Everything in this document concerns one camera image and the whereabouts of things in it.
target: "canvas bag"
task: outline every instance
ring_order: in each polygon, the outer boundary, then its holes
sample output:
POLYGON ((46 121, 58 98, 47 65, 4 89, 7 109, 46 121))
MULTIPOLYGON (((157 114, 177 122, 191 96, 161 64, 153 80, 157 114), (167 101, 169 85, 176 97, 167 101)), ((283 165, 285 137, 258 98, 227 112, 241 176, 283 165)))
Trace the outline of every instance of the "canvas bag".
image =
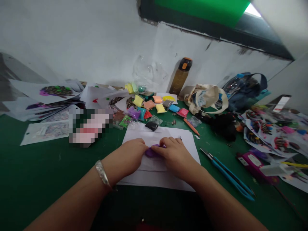
POLYGON ((216 85, 211 84, 197 84, 192 88, 190 94, 184 95, 184 102, 189 106, 189 111, 194 115, 199 111, 208 114, 219 114, 226 110, 229 106, 228 98, 224 90, 216 85), (215 103, 221 94, 222 108, 218 110, 215 103), (216 109, 214 112, 205 112, 201 108, 212 107, 216 109))

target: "green screen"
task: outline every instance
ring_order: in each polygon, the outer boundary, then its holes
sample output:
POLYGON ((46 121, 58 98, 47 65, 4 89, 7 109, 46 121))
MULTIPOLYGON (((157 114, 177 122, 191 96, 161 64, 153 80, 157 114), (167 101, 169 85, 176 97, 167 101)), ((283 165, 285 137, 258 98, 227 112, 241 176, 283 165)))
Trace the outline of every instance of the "green screen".
POLYGON ((249 0, 155 0, 155 4, 233 28, 250 2, 249 0))

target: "purple clay packet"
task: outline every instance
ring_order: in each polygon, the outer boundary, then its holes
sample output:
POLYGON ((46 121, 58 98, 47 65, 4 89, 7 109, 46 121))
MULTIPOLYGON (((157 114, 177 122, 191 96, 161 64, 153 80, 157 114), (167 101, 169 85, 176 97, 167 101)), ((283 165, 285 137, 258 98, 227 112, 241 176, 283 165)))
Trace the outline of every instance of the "purple clay packet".
POLYGON ((151 148, 149 148, 148 150, 145 151, 145 155, 146 155, 147 157, 150 157, 150 158, 152 158, 152 157, 162 157, 161 155, 159 155, 159 154, 157 154, 156 152, 154 152, 151 148))
POLYGON ((133 117, 135 120, 138 120, 141 111, 137 111, 133 106, 131 106, 128 110, 127 113, 133 117))

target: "black plush toy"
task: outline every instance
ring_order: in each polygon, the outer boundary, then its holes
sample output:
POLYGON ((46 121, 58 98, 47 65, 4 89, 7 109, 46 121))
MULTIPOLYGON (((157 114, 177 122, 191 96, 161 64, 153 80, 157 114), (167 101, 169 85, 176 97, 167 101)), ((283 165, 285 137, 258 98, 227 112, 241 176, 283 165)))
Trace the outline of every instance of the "black plush toy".
POLYGON ((201 112, 195 115, 201 121, 209 124, 211 129, 223 136, 227 141, 236 140, 236 128, 234 126, 235 117, 232 113, 226 113, 222 115, 215 115, 215 118, 203 116, 201 112))

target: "water bottle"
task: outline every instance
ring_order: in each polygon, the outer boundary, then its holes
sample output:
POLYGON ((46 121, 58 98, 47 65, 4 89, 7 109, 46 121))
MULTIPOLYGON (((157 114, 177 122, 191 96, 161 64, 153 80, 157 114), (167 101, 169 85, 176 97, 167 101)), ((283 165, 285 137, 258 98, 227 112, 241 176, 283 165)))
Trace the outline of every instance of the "water bottle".
POLYGON ((244 77, 243 74, 237 74, 235 78, 231 79, 229 82, 226 83, 223 90, 225 91, 228 99, 240 89, 242 85, 242 78, 244 77))
POLYGON ((188 76, 188 72, 190 68, 192 67, 193 60, 187 57, 184 57, 180 61, 179 68, 176 70, 176 73, 174 75, 169 94, 175 94, 179 95, 182 87, 186 81, 186 78, 188 76))

